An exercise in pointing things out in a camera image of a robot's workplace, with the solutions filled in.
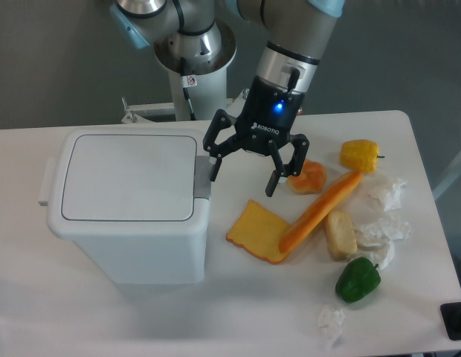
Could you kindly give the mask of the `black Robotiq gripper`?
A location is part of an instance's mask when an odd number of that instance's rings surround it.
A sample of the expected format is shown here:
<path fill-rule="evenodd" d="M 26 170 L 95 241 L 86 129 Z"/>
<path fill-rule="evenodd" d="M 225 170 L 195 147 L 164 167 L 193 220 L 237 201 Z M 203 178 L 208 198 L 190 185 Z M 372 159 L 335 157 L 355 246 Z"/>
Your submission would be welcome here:
<path fill-rule="evenodd" d="M 268 197 L 273 196 L 280 179 L 299 176 L 309 140 L 303 134 L 291 134 L 290 131 L 303 98 L 302 93 L 278 89 L 256 76 L 237 118 L 218 109 L 203 139 L 203 148 L 210 156 L 210 181 L 216 180 L 223 158 L 240 149 L 272 157 L 275 169 L 265 188 Z M 218 144 L 219 133 L 232 126 L 235 133 Z M 294 151 L 289 163 L 284 164 L 279 149 L 288 143 Z"/>

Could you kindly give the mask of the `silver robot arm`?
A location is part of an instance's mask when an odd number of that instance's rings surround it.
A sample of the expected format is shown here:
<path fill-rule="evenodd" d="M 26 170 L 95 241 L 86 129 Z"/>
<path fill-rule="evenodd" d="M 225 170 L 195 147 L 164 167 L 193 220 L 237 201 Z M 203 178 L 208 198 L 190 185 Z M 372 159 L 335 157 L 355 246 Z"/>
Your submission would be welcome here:
<path fill-rule="evenodd" d="M 269 156 L 274 171 L 265 192 L 297 176 L 309 148 L 291 128 L 342 14 L 342 1 L 228 1 L 241 19 L 269 38 L 242 111 L 225 111 L 226 70 L 236 53 L 232 30 L 216 18 L 213 1 L 114 1 L 111 14 L 137 48 L 152 46 L 167 70 L 178 120 L 208 120 L 203 147 L 210 178 L 237 150 Z"/>

